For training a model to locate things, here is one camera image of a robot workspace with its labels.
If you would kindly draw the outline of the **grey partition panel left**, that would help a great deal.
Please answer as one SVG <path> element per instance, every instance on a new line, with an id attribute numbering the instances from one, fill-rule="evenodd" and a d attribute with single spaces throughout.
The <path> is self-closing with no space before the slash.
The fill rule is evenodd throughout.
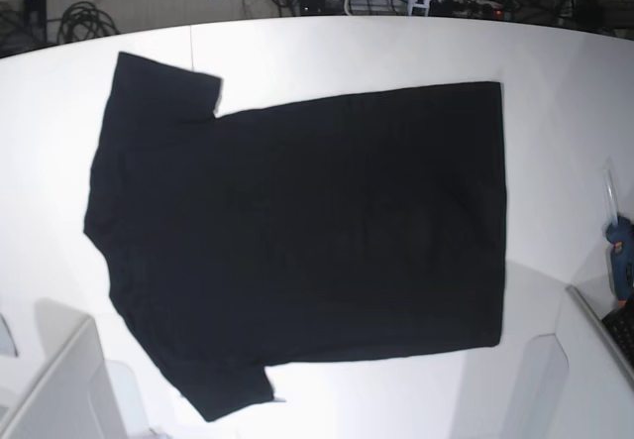
<path id="1" fill-rule="evenodd" d="M 50 299 L 2 306 L 2 437 L 154 433 L 134 372 L 105 359 L 91 315 Z"/>

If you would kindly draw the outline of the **black power strip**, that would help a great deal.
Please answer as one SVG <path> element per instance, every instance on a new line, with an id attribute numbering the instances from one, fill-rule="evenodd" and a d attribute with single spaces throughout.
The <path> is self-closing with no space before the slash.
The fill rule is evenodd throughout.
<path id="1" fill-rule="evenodd" d="M 430 15 L 436 17 L 503 20 L 504 12 L 490 4 L 465 3 L 457 0 L 434 1 Z"/>

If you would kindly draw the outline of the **blue glue gun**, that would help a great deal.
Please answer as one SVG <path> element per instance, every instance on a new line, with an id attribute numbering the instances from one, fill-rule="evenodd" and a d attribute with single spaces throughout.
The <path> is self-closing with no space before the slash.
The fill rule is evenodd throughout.
<path id="1" fill-rule="evenodd" d="M 619 209 L 616 191 L 608 167 L 603 172 L 608 222 L 604 236 L 609 248 L 611 290 L 619 302 L 627 302 L 633 295 L 633 223 Z"/>

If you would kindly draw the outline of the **black T-shirt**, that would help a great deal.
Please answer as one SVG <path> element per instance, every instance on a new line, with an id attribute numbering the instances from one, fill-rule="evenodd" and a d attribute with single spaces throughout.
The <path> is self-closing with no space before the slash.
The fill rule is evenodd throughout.
<path id="1" fill-rule="evenodd" d="M 115 309 L 205 420 L 272 401 L 268 367 L 499 343 L 499 83 L 223 117 L 221 86 L 119 54 L 84 222 Z"/>

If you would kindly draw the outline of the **black keyboard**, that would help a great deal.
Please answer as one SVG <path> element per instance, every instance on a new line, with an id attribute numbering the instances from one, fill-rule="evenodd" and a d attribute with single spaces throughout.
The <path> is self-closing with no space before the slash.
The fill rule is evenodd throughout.
<path id="1" fill-rule="evenodd" d="M 602 323 L 630 366 L 634 361 L 633 304 L 626 303 L 602 319 Z"/>

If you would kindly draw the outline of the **grey partition panel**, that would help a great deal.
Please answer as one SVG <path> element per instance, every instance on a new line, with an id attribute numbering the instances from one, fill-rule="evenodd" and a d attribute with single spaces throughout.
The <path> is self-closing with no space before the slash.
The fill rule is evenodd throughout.
<path id="1" fill-rule="evenodd" d="M 134 372 L 105 359 L 91 315 L 50 299 L 2 306 L 2 437 L 154 433 Z"/>
<path id="2" fill-rule="evenodd" d="M 573 286 L 555 332 L 530 340 L 504 438 L 631 438 L 633 369 Z"/>

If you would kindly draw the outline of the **grey partition panel right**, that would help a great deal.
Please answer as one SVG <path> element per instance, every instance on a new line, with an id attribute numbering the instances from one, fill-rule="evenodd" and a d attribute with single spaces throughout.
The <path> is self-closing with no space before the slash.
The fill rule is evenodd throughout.
<path id="1" fill-rule="evenodd" d="M 504 438 L 631 438 L 633 369 L 573 286 L 555 332 L 530 340 Z"/>

